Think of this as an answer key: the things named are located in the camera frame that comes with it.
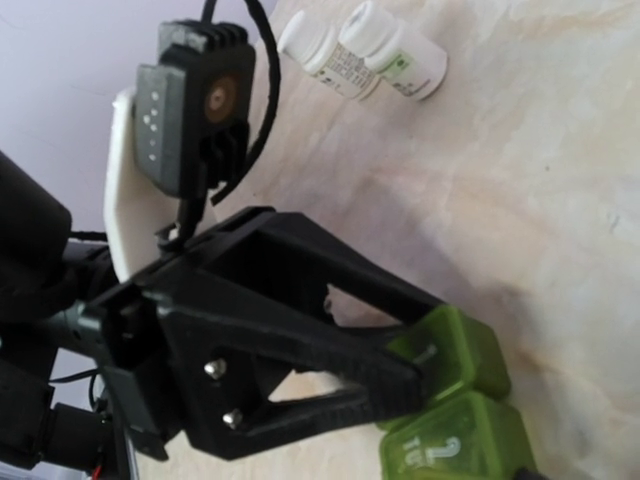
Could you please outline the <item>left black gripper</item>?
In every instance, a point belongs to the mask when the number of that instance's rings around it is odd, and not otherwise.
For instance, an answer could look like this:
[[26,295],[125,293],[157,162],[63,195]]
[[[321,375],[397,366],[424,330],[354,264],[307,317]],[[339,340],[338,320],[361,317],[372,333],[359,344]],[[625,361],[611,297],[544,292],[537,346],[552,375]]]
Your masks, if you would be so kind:
[[136,448],[176,434],[237,460],[417,411],[429,377],[385,348],[393,326],[330,322],[330,235],[251,208],[101,295],[84,313]]

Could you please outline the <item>small white pill bottle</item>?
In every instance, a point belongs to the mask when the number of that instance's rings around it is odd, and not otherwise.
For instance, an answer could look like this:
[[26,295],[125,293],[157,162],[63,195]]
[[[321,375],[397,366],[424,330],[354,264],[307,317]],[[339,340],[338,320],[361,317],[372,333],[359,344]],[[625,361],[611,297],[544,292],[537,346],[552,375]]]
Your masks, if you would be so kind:
[[373,1],[354,9],[340,29],[339,42],[411,100],[429,97],[447,73],[443,48]]

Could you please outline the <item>green weekly pill organizer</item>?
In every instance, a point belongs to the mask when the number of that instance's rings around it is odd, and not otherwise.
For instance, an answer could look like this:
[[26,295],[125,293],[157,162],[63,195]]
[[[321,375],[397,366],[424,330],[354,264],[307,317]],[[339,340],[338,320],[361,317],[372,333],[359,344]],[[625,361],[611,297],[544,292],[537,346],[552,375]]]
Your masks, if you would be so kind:
[[433,376],[418,413],[379,423],[385,479],[513,479],[537,469],[494,331],[436,308],[388,345]]

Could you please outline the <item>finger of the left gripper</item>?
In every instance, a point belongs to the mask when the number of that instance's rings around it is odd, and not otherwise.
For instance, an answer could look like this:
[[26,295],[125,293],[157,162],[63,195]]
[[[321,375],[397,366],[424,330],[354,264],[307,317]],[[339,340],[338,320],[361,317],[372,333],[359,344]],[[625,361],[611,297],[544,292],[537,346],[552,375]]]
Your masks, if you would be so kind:
[[344,333],[324,304],[331,286],[405,326],[444,304],[376,265],[307,216],[273,208],[239,213],[243,245],[259,285],[248,290],[247,321],[259,331]]

